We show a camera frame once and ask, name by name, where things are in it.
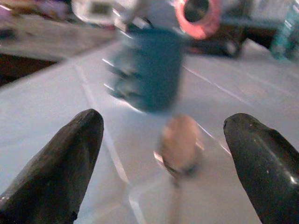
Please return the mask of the white appliance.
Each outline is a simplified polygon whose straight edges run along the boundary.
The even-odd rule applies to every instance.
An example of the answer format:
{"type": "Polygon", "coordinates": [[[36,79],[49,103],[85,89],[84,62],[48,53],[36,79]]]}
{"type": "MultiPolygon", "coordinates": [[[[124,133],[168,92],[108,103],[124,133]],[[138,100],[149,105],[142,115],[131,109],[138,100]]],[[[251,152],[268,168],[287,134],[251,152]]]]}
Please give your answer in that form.
{"type": "Polygon", "coordinates": [[[112,26],[122,6],[116,0],[71,0],[71,9],[84,23],[112,26]]]}

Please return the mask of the beige oval object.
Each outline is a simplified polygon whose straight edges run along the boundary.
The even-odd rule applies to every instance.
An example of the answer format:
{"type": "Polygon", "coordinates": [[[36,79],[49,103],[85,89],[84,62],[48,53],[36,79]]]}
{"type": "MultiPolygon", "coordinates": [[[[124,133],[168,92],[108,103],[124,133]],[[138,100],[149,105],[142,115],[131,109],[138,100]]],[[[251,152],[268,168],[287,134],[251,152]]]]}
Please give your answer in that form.
{"type": "Polygon", "coordinates": [[[177,179],[194,171],[203,150],[199,124],[189,115],[178,114],[162,128],[159,147],[153,154],[157,163],[177,179]]]}

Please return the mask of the teal object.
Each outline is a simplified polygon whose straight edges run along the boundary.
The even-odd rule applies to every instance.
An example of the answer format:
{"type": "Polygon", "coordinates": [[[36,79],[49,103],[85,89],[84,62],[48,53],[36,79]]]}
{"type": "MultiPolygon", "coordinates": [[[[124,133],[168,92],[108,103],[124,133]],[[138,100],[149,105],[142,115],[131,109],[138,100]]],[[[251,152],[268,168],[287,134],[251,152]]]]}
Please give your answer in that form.
{"type": "Polygon", "coordinates": [[[278,60],[299,61],[299,0],[293,0],[270,48],[278,60]]]}

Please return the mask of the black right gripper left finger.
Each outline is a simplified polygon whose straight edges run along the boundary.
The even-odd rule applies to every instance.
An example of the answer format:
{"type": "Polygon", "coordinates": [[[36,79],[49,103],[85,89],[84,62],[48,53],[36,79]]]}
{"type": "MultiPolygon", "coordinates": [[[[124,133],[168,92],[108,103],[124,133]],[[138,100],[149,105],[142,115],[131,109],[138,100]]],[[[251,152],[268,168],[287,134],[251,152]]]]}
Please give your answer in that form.
{"type": "Polygon", "coordinates": [[[95,109],[78,113],[0,194],[0,224],[74,224],[104,133],[95,109]]]}

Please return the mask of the wooden table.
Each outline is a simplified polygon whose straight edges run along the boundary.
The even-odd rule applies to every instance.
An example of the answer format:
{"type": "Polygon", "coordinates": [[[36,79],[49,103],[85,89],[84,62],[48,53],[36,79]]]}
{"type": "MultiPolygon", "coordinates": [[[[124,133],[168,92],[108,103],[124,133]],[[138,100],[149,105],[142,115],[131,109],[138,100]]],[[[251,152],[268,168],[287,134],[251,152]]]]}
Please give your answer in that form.
{"type": "Polygon", "coordinates": [[[52,21],[24,15],[0,23],[13,36],[0,39],[0,54],[61,61],[106,45],[115,31],[83,23],[52,21]]]}

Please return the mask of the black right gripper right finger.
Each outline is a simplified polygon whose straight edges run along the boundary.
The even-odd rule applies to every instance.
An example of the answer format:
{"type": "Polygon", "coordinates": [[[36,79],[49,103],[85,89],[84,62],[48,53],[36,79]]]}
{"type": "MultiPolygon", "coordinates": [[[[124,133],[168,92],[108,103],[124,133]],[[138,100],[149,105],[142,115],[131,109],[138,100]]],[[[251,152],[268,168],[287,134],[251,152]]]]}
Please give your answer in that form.
{"type": "Polygon", "coordinates": [[[277,130],[237,113],[223,131],[238,178],[262,224],[299,224],[299,152],[277,130]]]}

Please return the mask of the dark low furniture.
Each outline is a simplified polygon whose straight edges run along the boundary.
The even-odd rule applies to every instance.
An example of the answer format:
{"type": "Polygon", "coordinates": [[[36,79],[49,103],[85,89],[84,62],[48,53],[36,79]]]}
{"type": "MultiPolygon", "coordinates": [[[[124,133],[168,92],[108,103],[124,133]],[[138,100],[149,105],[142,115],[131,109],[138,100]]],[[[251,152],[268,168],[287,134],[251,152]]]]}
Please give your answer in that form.
{"type": "Polygon", "coordinates": [[[281,24],[266,19],[224,18],[215,34],[204,40],[190,39],[185,50],[189,54],[236,58],[246,40],[269,48],[281,24]]]}

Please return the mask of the blue blurred container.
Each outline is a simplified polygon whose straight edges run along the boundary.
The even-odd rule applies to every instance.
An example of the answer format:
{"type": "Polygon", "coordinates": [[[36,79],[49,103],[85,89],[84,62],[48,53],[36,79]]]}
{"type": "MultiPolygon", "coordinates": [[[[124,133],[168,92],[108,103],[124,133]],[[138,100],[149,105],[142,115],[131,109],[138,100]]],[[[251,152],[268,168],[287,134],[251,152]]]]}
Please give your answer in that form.
{"type": "Polygon", "coordinates": [[[121,32],[121,50],[107,63],[115,75],[110,95],[134,108],[155,112],[172,106],[177,98],[184,40],[163,28],[121,32]]]}

